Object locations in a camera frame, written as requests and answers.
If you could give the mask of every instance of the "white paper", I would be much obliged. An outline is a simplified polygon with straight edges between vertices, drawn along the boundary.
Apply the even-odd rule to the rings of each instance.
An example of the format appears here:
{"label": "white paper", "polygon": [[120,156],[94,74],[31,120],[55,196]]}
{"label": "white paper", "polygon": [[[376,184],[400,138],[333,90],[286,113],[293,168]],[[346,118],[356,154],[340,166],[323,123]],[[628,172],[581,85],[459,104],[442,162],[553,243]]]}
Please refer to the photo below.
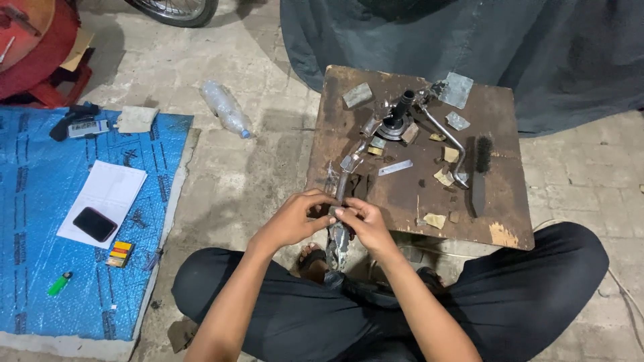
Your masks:
{"label": "white paper", "polygon": [[[128,215],[129,208],[146,180],[147,173],[130,167],[94,162],[87,181],[83,185],[70,212],[58,229],[57,236],[77,242],[108,249]],[[98,242],[73,224],[76,216],[85,207],[92,207],[116,223],[117,229],[105,241]]]}

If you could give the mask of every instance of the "plastic bottle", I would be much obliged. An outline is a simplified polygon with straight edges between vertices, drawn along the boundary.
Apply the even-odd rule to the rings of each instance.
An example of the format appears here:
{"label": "plastic bottle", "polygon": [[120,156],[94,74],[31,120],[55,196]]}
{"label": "plastic bottle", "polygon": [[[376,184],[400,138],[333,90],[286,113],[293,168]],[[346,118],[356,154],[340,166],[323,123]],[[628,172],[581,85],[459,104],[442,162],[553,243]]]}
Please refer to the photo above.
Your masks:
{"label": "plastic bottle", "polygon": [[208,108],[219,118],[222,126],[241,138],[250,138],[251,122],[241,111],[230,91],[216,81],[205,81],[200,88]]}

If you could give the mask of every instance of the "blue foam mat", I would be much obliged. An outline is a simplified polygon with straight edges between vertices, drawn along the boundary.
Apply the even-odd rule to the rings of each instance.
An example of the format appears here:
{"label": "blue foam mat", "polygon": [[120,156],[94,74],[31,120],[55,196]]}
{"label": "blue foam mat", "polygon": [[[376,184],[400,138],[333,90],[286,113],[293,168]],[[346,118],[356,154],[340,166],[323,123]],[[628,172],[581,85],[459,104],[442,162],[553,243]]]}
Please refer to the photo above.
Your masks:
{"label": "blue foam mat", "polygon": [[[159,114],[149,133],[56,142],[49,131],[66,112],[0,108],[0,330],[131,341],[193,116]],[[97,119],[114,125],[119,114]],[[115,238],[135,244],[124,269],[105,265],[108,250],[56,236],[96,160],[148,175]],[[47,295],[68,271],[67,286]]]}

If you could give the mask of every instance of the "motorcycle wheel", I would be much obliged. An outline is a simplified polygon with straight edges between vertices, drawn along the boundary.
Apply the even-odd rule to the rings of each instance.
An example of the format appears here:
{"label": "motorcycle wheel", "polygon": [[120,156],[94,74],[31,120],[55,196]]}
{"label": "motorcycle wheel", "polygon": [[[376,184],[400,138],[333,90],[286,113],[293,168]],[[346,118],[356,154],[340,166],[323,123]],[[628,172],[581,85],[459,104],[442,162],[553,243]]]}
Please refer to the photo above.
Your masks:
{"label": "motorcycle wheel", "polygon": [[125,0],[152,19],[180,28],[201,28],[217,10],[219,0]]}

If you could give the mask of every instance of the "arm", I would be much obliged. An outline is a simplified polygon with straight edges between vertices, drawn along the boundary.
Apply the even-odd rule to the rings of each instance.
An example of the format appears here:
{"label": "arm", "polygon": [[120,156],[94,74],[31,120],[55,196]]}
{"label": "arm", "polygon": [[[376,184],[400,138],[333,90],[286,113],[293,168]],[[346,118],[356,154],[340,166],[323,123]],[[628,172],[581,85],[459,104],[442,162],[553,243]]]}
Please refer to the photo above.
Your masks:
{"label": "arm", "polygon": [[308,221],[307,210],[335,204],[318,189],[292,195],[249,241],[231,277],[210,306],[184,362],[237,361],[270,260],[279,248],[296,244],[336,222],[323,216]]}
{"label": "arm", "polygon": [[360,242],[383,268],[423,356],[428,361],[481,361],[468,335],[396,246],[384,226],[380,209],[356,198],[348,198],[346,204],[349,207],[338,209],[336,216],[355,230]]}

